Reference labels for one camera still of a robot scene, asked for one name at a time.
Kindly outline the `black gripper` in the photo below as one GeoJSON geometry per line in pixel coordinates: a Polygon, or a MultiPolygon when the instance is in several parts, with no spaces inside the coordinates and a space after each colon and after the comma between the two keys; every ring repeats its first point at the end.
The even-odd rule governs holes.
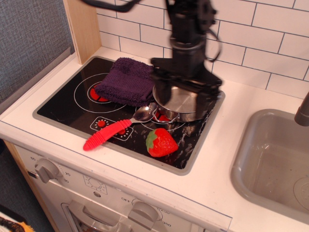
{"type": "Polygon", "coordinates": [[[156,101],[167,104],[172,86],[196,93],[196,120],[201,119],[215,105],[222,84],[217,76],[205,68],[204,60],[204,48],[173,48],[171,58],[152,58],[156,101]]]}

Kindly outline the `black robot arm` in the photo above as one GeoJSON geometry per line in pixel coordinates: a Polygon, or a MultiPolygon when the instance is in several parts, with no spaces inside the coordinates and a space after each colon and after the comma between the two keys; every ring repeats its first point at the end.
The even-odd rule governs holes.
{"type": "Polygon", "coordinates": [[[215,23],[216,10],[209,0],[166,1],[172,33],[171,58],[152,58],[156,101],[165,106],[177,87],[196,94],[193,112],[200,119],[215,104],[221,79],[208,71],[206,60],[207,33],[215,23]]]}

